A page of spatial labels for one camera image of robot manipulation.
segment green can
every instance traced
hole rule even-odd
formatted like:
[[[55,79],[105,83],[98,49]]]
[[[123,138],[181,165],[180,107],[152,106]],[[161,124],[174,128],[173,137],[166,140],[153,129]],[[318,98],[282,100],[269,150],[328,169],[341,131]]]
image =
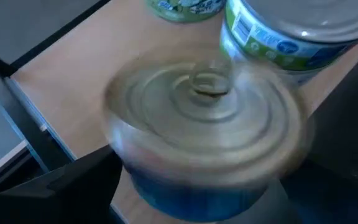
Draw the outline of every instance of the green can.
[[[156,15],[173,22],[199,22],[216,15],[226,0],[146,0]]]

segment blue label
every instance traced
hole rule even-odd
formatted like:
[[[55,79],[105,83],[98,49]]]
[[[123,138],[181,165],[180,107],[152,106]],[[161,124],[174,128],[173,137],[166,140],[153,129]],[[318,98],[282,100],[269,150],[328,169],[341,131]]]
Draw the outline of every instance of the blue label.
[[[299,47],[290,41],[281,41],[277,44],[277,50],[285,54],[293,54],[299,50]]]

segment tin can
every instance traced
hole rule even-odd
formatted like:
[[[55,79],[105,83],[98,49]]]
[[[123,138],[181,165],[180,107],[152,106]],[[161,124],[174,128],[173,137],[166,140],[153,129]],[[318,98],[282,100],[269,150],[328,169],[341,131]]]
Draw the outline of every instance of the tin can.
[[[243,52],[285,70],[323,68],[358,43],[358,1],[228,0],[226,20]]]
[[[219,49],[137,58],[109,82],[103,111],[138,193],[182,220],[247,210],[305,153],[296,93],[268,67],[232,63]]]
[[[235,62],[248,62],[253,59],[251,55],[247,55],[242,51],[240,45],[230,33],[226,19],[223,20],[219,46],[222,52]],[[323,68],[308,71],[288,71],[277,68],[276,72],[291,85],[302,86],[315,77],[322,69]]]
[[[156,15],[173,22],[199,22],[216,15],[226,0],[146,0]]]

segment gray floor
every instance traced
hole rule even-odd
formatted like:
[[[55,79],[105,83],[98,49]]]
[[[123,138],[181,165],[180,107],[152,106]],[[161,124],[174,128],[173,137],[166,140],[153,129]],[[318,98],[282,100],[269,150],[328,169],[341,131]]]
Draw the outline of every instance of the gray floor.
[[[98,0],[0,0],[0,58],[12,63]],[[0,113],[0,158],[20,142]]]

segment can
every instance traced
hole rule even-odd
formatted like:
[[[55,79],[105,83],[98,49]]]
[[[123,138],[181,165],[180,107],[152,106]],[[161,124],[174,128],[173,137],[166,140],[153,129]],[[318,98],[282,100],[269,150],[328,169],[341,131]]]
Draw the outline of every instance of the can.
[[[226,0],[146,0],[156,15],[173,22],[199,22],[216,15]]]
[[[227,26],[226,18],[223,20],[219,46],[222,52],[235,62],[247,62],[252,60],[251,55],[242,51]],[[277,69],[277,73],[288,83],[294,86],[302,86],[315,77],[323,68],[308,71],[288,71]]]
[[[107,137],[138,193],[182,220],[247,210],[302,158],[306,116],[272,70],[232,63],[219,49],[165,48],[108,83]]]
[[[285,70],[323,68],[358,43],[358,1],[228,0],[226,20],[242,51]]]

